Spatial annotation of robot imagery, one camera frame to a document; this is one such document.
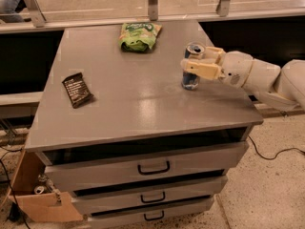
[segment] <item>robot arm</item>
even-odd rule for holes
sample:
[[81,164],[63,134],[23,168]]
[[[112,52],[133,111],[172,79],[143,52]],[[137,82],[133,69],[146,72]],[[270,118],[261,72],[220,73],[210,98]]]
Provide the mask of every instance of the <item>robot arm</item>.
[[252,58],[244,52],[224,53],[219,48],[206,48],[203,58],[185,58],[183,71],[208,80],[243,88],[262,103],[280,111],[290,111],[299,104],[305,110],[305,61],[293,60],[282,69]]

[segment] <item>drawer handle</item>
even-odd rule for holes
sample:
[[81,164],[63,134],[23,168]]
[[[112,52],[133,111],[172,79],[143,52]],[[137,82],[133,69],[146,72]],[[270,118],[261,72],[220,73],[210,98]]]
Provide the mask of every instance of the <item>drawer handle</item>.
[[165,193],[162,192],[162,198],[158,198],[158,199],[154,199],[154,200],[144,200],[143,195],[141,195],[141,202],[142,203],[152,203],[152,202],[160,202],[163,201],[165,199]]
[[164,218],[164,211],[163,211],[163,210],[162,210],[162,212],[161,212],[161,216],[158,217],[158,218],[147,218],[147,217],[146,217],[146,214],[144,214],[144,219],[145,219],[145,221],[152,221],[152,220],[157,220],[157,219],[162,219],[162,218]]
[[143,176],[166,173],[166,172],[170,171],[170,169],[171,169],[171,165],[170,165],[170,162],[169,162],[169,161],[166,161],[166,168],[165,168],[164,170],[154,171],[154,172],[142,172],[142,171],[141,171],[141,165],[139,164],[139,165],[137,166],[137,170],[138,170],[139,174],[141,174],[141,175],[143,175]]

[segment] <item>green chip bag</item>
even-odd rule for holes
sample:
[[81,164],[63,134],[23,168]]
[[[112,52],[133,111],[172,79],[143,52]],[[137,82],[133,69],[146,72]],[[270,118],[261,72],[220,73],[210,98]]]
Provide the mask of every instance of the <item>green chip bag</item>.
[[161,26],[154,23],[123,24],[119,46],[131,52],[143,52],[152,49]]

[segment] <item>drawer front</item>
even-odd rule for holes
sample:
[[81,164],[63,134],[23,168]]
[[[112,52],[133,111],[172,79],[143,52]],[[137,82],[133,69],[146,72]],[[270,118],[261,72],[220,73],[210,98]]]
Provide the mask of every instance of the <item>drawer front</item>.
[[61,191],[77,191],[163,177],[176,177],[234,167],[248,148],[246,142],[173,150],[131,160],[96,160],[48,166],[46,174]]
[[176,204],[157,206],[135,211],[127,211],[122,214],[90,217],[88,219],[92,229],[110,228],[144,221],[198,213],[209,210],[213,204],[212,198],[179,202]]
[[226,182],[226,176],[187,180],[123,192],[73,198],[72,204],[80,214],[84,215],[213,195],[220,193]]

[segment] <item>wooden bin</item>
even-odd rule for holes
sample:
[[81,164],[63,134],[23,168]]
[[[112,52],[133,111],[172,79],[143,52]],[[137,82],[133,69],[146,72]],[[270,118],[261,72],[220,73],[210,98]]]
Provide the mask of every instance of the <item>wooden bin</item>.
[[[83,220],[71,204],[71,196],[61,193],[61,202],[54,193],[35,195],[37,178],[45,170],[44,164],[35,153],[22,152],[13,179],[12,188],[20,209],[35,222],[68,222]],[[15,202],[9,190],[9,199]]]

